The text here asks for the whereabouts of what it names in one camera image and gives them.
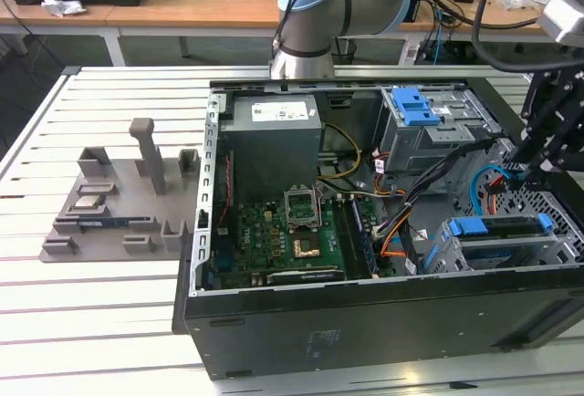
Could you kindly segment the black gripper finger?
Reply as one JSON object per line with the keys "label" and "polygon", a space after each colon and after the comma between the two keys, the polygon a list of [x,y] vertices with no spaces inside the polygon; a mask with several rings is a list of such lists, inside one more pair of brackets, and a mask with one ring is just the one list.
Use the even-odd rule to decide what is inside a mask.
{"label": "black gripper finger", "polygon": [[516,145],[511,162],[556,161],[560,143],[556,136],[560,123],[556,115],[558,76],[534,76],[521,110],[526,126]]}
{"label": "black gripper finger", "polygon": [[542,172],[583,172],[583,85],[557,89],[542,114],[551,138],[541,152]]}

